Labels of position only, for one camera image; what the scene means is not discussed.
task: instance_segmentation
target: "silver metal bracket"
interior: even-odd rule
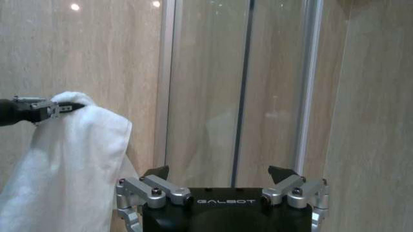
[[[128,232],[141,232],[137,213],[133,206],[143,205],[141,200],[149,208],[161,208],[165,205],[165,193],[159,188],[152,188],[136,178],[119,180],[116,186],[117,214],[124,219]]]
[[[326,180],[306,182],[287,193],[287,203],[291,207],[302,209],[307,203],[312,206],[311,232],[319,232],[321,222],[329,212],[330,187]]]
[[[128,232],[141,232],[137,214],[132,207],[117,209],[117,215],[123,218]]]
[[[282,180],[274,188],[263,188],[262,196],[268,199],[270,205],[280,204],[282,197],[292,188],[299,187],[302,184],[302,178],[298,175],[291,175]]]
[[[192,201],[192,196],[188,188],[178,187],[160,177],[148,175],[141,177],[141,181],[149,186],[159,188],[165,192],[169,201],[175,205],[187,205]]]

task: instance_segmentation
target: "wall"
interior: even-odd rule
[[[72,90],[133,123],[128,156],[152,166],[161,8],[149,0],[0,0],[0,98]],[[0,129],[0,190],[34,127]]]
[[[325,164],[323,231],[413,230],[413,2],[354,0]]]

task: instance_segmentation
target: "metal frame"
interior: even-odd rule
[[[156,95],[156,121],[153,141],[153,166],[165,164],[167,132],[168,132],[168,90],[172,62],[175,0],[163,0],[160,52]]]
[[[298,128],[298,139],[296,139],[296,153],[295,153],[295,164],[294,170],[302,175],[306,145],[307,145],[307,134],[308,134],[308,123],[312,105],[312,91],[314,91],[314,79],[317,70],[317,58],[318,58],[318,44],[319,44],[319,28],[322,22],[322,6],[323,0],[306,0],[303,2],[304,8],[304,34],[303,34],[303,96],[300,104],[300,123]]]

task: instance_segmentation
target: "metal joint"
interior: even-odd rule
[[[303,179],[298,175],[288,176],[282,180],[274,188],[263,188],[262,196],[270,200],[270,205],[282,203],[282,197],[287,194],[292,188],[303,184]]]
[[[191,192],[188,188],[175,186],[155,175],[145,176],[143,182],[153,188],[159,188],[165,193],[172,204],[187,205],[191,202]]]

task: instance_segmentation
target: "glass panel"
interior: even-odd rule
[[[294,167],[302,93],[302,1],[256,0],[238,186],[272,186],[268,165]]]
[[[171,182],[228,186],[248,0],[179,0],[169,83]]]

